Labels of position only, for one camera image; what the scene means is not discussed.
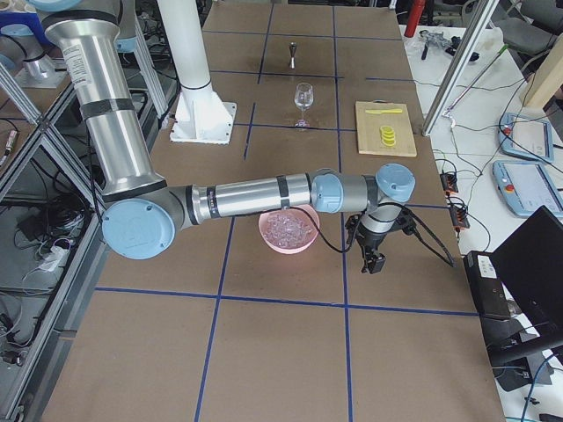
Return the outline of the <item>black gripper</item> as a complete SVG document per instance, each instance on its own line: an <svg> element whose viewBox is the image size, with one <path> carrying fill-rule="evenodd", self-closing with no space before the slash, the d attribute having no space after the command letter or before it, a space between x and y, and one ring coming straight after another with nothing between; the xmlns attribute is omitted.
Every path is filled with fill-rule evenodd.
<svg viewBox="0 0 563 422"><path fill-rule="evenodd" d="M408 236L415 229L412 217L399 214L391 223L377 222L369 215L351 215L345 224L347 230L347 246L356 241L362 252L362 273L379 273L383 270L386 256L378 251L379 245L389 232L402 230Z"/></svg>

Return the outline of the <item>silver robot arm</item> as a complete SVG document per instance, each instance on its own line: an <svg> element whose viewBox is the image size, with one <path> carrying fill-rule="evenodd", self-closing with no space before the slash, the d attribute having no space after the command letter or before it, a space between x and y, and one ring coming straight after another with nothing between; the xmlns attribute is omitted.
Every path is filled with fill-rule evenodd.
<svg viewBox="0 0 563 422"><path fill-rule="evenodd" d="M168 186L150 161L117 53L128 7L119 1L37 1L46 37L62 52L93 139L106 185L103 235L118 254L153 258L183 229L210 219L309 205L349 213L348 241L362 248L364 270L379 272L378 246L399 229L415 178L401 164L373 176L321 170L218 186Z"/></svg>

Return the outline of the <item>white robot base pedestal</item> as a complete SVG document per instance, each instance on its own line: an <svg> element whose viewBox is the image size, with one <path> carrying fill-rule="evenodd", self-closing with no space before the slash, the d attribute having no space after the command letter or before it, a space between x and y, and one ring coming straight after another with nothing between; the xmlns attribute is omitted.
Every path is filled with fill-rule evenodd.
<svg viewBox="0 0 563 422"><path fill-rule="evenodd" d="M180 85L173 142L230 142L237 105L215 92L195 1L157 3Z"/></svg>

